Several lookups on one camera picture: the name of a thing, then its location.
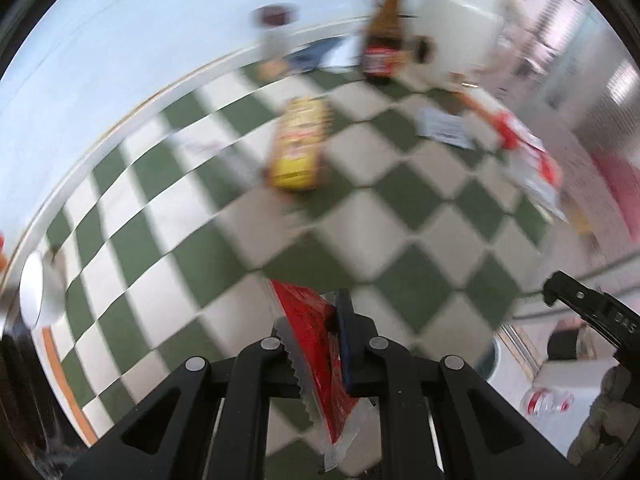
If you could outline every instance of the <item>bottle label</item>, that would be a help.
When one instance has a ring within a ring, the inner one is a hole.
[[[388,46],[369,46],[362,56],[362,71],[367,75],[391,77],[397,60],[397,50]]]

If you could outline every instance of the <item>yellow package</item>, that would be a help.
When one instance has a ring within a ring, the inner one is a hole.
[[[289,102],[273,141],[269,171],[273,187],[302,191],[320,184],[322,144],[329,119],[330,109],[323,98]]]

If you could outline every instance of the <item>white container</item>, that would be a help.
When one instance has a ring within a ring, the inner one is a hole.
[[[478,71],[487,69],[504,15],[513,5],[513,0],[422,0],[414,35],[425,37],[432,53],[418,67],[422,76],[449,90],[475,82]]]
[[[50,326],[65,313],[65,288],[59,273],[34,251],[20,277],[20,313],[30,330]]]

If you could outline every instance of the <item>clear plastic wrapper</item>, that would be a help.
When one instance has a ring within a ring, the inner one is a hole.
[[[310,288],[271,280],[274,326],[322,435],[324,469],[342,460],[372,407],[344,389],[335,307]]]

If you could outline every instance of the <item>white appliance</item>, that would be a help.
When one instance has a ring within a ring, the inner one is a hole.
[[[497,64],[491,53],[510,9],[518,14],[513,0],[422,0],[413,33],[426,38],[425,80],[448,90],[475,83]]]

